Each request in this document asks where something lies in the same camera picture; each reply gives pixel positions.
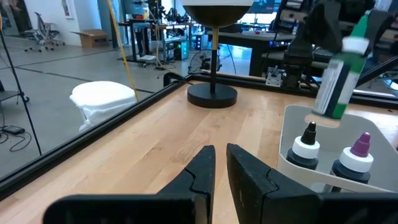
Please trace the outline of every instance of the black lamp base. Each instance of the black lamp base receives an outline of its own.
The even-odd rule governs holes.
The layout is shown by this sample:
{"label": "black lamp base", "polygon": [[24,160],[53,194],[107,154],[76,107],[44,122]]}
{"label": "black lamp base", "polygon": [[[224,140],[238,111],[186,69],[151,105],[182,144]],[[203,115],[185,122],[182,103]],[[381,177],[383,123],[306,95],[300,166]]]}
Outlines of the black lamp base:
{"label": "black lamp base", "polygon": [[216,91],[210,92],[210,83],[200,83],[188,88],[188,101],[204,108],[227,108],[236,103],[238,92],[227,85],[216,84]]}

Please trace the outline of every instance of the white container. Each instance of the white container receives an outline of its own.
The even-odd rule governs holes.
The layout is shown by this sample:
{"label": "white container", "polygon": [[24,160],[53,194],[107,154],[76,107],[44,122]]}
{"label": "white container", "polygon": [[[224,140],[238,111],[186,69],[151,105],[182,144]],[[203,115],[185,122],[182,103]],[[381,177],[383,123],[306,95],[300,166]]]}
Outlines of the white container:
{"label": "white container", "polygon": [[[352,192],[398,192],[398,152],[372,121],[359,116],[345,114],[337,128],[317,123],[316,140],[320,143],[320,150],[316,170],[302,168],[287,161],[287,151],[292,147],[294,139],[308,126],[305,117],[311,111],[312,108],[304,106],[286,107],[280,137],[279,172],[316,192],[321,192],[325,184]],[[332,163],[339,159],[342,150],[351,147],[365,132],[371,134],[369,153],[374,158],[369,184],[329,175]]]}
{"label": "white container", "polygon": [[80,131],[95,126],[136,103],[134,90],[109,81],[78,85],[69,98],[81,111],[84,124],[80,126]]}

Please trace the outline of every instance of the lamp shade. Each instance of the lamp shade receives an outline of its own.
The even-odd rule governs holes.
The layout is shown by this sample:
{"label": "lamp shade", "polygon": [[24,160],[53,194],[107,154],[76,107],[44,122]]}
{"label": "lamp shade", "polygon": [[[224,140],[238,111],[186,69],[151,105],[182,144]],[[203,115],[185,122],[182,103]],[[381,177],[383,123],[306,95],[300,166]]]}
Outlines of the lamp shade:
{"label": "lamp shade", "polygon": [[226,27],[234,24],[253,5],[254,0],[183,0],[186,12],[207,27]]}

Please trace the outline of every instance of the white bottle cap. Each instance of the white bottle cap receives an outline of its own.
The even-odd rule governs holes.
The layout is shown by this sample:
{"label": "white bottle cap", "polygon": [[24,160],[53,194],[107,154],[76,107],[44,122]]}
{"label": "white bottle cap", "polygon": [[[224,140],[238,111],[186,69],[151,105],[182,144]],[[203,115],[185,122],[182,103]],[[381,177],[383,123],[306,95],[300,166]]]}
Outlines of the white bottle cap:
{"label": "white bottle cap", "polygon": [[351,151],[351,147],[343,149],[340,155],[340,162],[343,166],[355,172],[365,173],[369,172],[373,163],[373,156],[368,154],[366,157],[359,157],[354,155]]}
{"label": "white bottle cap", "polygon": [[318,157],[318,152],[320,148],[320,144],[318,141],[315,141],[315,144],[308,145],[301,141],[301,136],[294,139],[293,143],[293,152],[304,158],[304,159],[315,159]]}
{"label": "white bottle cap", "polygon": [[364,55],[368,49],[369,40],[364,37],[344,37],[343,48],[344,52],[352,52]]}

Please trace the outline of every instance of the gray floor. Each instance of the gray floor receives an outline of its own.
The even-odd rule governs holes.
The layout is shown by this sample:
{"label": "gray floor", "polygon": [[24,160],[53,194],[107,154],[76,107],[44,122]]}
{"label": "gray floor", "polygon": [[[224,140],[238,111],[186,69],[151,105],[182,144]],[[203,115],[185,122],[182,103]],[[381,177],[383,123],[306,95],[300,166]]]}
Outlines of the gray floor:
{"label": "gray floor", "polygon": [[[75,86],[98,80],[110,80],[129,86],[129,80],[123,63],[116,60],[121,56],[120,52],[111,48],[81,49],[65,46],[42,53],[24,52],[29,45],[30,42],[26,40],[7,38],[7,46],[16,66],[17,76],[23,91],[30,98],[27,106],[42,152],[46,153],[79,134],[79,127],[83,121],[78,108],[69,100]],[[247,75],[251,49],[243,47],[229,47],[229,49],[233,54],[236,73]],[[7,61],[3,47],[0,54]],[[226,46],[221,48],[220,59],[221,71],[234,73],[233,61]],[[186,75],[189,63],[189,59],[175,62],[175,70]],[[162,88],[162,74],[165,72],[154,70],[153,66],[143,68],[135,63],[129,63],[129,67],[136,88],[145,91],[139,91],[140,99],[148,97],[150,95],[148,91],[155,92]],[[0,80],[6,90],[16,90],[15,79],[2,60],[0,60]],[[377,91],[386,89],[385,85],[380,83],[374,84],[373,88],[378,88]],[[32,134],[21,101],[19,104],[17,98],[3,101],[2,108],[6,125],[23,127]],[[10,137],[4,144],[0,144],[0,177],[39,156],[34,140],[21,151],[9,152],[9,148],[19,140]]]}

